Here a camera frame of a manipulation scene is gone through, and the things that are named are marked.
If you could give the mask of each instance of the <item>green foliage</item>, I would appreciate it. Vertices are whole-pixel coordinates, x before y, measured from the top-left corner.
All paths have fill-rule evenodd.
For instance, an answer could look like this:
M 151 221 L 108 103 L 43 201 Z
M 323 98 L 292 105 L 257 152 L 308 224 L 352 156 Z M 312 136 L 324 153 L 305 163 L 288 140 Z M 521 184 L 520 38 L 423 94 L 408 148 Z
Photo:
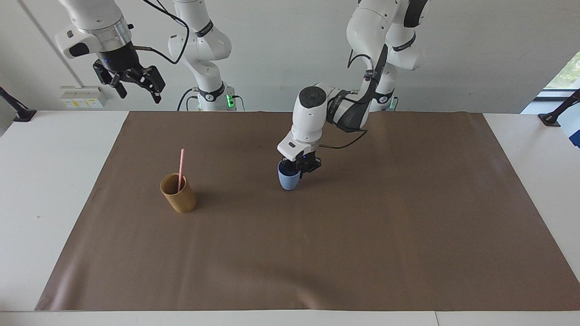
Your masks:
M 546 88 L 568 89 L 580 77 L 580 52 L 578 52 Z

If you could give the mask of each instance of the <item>light blue cup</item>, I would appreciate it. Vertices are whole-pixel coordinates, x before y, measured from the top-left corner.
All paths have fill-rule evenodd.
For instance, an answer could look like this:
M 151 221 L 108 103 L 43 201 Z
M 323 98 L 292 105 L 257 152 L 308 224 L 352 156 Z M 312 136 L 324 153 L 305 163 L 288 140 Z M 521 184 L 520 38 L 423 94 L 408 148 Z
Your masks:
M 300 172 L 292 172 L 287 167 L 282 164 L 282 161 L 278 163 L 278 178 L 280 180 L 280 185 L 284 190 L 293 190 L 298 185 L 300 181 Z

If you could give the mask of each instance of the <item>white table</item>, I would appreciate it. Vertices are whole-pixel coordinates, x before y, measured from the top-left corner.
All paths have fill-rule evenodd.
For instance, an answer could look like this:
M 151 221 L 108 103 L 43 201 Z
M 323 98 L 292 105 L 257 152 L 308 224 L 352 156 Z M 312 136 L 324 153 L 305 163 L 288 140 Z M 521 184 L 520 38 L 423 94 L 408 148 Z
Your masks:
M 32 311 L 126 116 L 44 111 L 0 137 L 0 325 L 580 325 L 580 311 Z M 580 151 L 534 115 L 485 117 L 580 277 Z

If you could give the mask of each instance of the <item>pink straw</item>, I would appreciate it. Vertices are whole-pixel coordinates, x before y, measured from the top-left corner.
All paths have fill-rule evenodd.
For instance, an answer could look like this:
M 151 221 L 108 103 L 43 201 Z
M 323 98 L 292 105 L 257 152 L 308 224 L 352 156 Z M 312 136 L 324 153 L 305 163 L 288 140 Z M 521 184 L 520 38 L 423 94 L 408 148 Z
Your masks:
M 177 182 L 177 192 L 181 190 L 181 179 L 183 177 L 183 154 L 185 154 L 185 148 L 182 148 L 181 158 L 179 159 L 179 181 Z

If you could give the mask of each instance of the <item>wooden cup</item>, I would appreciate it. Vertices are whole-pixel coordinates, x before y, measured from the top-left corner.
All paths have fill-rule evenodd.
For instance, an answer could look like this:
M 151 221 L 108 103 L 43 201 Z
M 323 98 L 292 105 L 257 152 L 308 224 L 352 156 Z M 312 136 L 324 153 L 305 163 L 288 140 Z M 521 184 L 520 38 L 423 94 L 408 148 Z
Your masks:
M 160 185 L 161 192 L 177 213 L 189 213 L 195 208 L 197 198 L 185 176 L 182 176 L 182 188 L 180 191 L 177 190 L 178 181 L 178 173 L 171 173 L 166 176 Z

